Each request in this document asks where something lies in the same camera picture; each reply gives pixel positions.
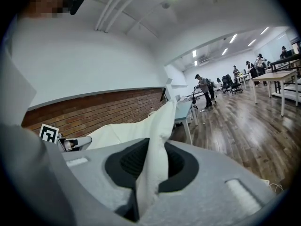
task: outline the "white table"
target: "white table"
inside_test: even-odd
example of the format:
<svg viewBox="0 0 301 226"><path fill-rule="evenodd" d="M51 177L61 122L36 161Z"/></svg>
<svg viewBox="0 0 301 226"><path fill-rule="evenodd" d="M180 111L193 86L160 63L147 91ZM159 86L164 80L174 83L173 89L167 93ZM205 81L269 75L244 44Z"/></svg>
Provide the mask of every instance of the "white table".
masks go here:
<svg viewBox="0 0 301 226"><path fill-rule="evenodd" d="M238 77L235 77L235 78L233 78L234 80L239 80L239 79L243 79L243 81L244 81L244 86L245 86L245 89L246 89L246 77L247 76L249 76L249 74L244 74L244 75L242 75L242 76L238 76Z"/></svg>
<svg viewBox="0 0 301 226"><path fill-rule="evenodd" d="M188 122L187 122L187 117L189 114L191 114L191 111L190 111L191 108L192 108L193 120L194 120L195 125L197 126L198 121L197 121L197 116L196 116L196 112L194 110L192 101L178 103L177 109L175 111L174 122L175 123L181 123L181 122L183 123L186 137L189 140L189 143L192 145L191 134L190 134Z"/></svg>
<svg viewBox="0 0 301 226"><path fill-rule="evenodd" d="M270 82L271 81L279 81L281 86L281 116L284 116L284 105L285 105L285 97L284 97L284 80L294 76L295 78L295 88L296 88L296 106L298 106L298 82L297 82L297 71L281 71L276 73L266 73L256 78L251 79L253 84L253 92L254 92L254 100L255 104L257 104L257 95L255 89L255 81L267 81L268 82L268 90L269 97L271 98L271 90L270 90Z"/></svg>

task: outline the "smoke detector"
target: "smoke detector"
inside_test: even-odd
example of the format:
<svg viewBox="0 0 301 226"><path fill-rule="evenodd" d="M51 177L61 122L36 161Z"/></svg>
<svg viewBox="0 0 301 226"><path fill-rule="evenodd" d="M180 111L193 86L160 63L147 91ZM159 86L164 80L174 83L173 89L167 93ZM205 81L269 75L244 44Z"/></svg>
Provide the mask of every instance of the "smoke detector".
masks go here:
<svg viewBox="0 0 301 226"><path fill-rule="evenodd" d="M167 2L164 2L164 3L161 4L161 6L162 6L163 9L168 9L170 7L170 4L167 3Z"/></svg>

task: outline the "white cloth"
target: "white cloth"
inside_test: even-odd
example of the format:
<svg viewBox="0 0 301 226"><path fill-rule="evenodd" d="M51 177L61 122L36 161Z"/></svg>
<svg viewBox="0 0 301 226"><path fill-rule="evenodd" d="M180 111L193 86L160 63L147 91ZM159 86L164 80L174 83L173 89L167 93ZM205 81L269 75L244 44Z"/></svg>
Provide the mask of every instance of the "white cloth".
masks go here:
<svg viewBox="0 0 301 226"><path fill-rule="evenodd" d="M170 100L141 122L107 125L89 135L92 143L87 150L139 138L150 139L143 170L136 181L140 216L157 199L159 184L168 179L168 157L164 144L169 139L174 126L176 105L176 100Z"/></svg>

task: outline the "table leg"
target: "table leg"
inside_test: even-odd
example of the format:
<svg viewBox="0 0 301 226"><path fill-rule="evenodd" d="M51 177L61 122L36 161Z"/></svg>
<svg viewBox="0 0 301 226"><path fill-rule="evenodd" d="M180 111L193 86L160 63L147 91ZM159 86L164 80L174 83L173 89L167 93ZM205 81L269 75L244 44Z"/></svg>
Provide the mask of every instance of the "table leg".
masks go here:
<svg viewBox="0 0 301 226"><path fill-rule="evenodd" d="M256 95L256 90L255 90L255 83L254 83L253 80L251 80L251 81L252 81L255 104L257 104L257 95Z"/></svg>
<svg viewBox="0 0 301 226"><path fill-rule="evenodd" d="M268 82L269 97L271 98L270 82L269 81L267 81L267 82Z"/></svg>
<svg viewBox="0 0 301 226"><path fill-rule="evenodd" d="M250 74L248 74L248 76L249 76L249 86L252 87L251 76L250 76Z"/></svg>
<svg viewBox="0 0 301 226"><path fill-rule="evenodd" d="M182 123L183 123L183 126L184 126L186 138L188 139L189 143L192 145L192 139L191 139L191 135L190 135L190 131L189 131L189 126L188 126L188 123L187 123L187 119L183 120Z"/></svg>
<svg viewBox="0 0 301 226"><path fill-rule="evenodd" d="M297 80L297 74L295 73L295 87L296 87L296 106L298 106L298 102L299 102L299 92L298 92L298 80Z"/></svg>
<svg viewBox="0 0 301 226"><path fill-rule="evenodd" d="M243 77L243 82L244 82L245 89L246 89L246 78L245 77Z"/></svg>
<svg viewBox="0 0 301 226"><path fill-rule="evenodd" d="M191 109L192 109L192 116L193 116L194 124L197 126L198 125L198 120L197 120L196 112L194 110L193 105L191 106Z"/></svg>
<svg viewBox="0 0 301 226"><path fill-rule="evenodd" d="M281 86L281 116L284 116L284 103L285 103L285 97L284 97L284 82L280 81Z"/></svg>

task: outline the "gray plastic surface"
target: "gray plastic surface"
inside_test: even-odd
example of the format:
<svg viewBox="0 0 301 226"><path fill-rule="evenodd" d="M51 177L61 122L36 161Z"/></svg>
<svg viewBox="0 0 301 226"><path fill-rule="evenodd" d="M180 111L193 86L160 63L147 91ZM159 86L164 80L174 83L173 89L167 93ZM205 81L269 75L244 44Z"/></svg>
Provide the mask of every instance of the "gray plastic surface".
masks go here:
<svg viewBox="0 0 301 226"><path fill-rule="evenodd" d="M255 175L225 155L170 141L196 157L199 173L183 190L159 194L134 224L113 212L127 202L129 190L115 186L103 164L108 155L139 140L62 155L57 145L43 142L33 132L21 127L0 129L0 155L11 182L33 211L55 225L249 226L261 222L283 197L275 197ZM90 161L70 170L65 160L81 157ZM234 178L263 206L257 213L247 216L225 185Z"/></svg>
<svg viewBox="0 0 301 226"><path fill-rule="evenodd" d="M239 179L262 206L275 197L258 177L228 156L180 142L169 143L196 157L198 175L184 190L160 194L141 218L141 224L160 225L162 218L166 226L238 223L248 215L226 186L230 179Z"/></svg>
<svg viewBox="0 0 301 226"><path fill-rule="evenodd" d="M107 175L104 163L111 154L122 151L139 141L141 139L99 149L67 152L63 153L63 157L66 161L82 157L87 158L88 162L72 166L70 170L84 188L99 202L111 210L116 210L121 205L127 204L132 190L116 186Z"/></svg>

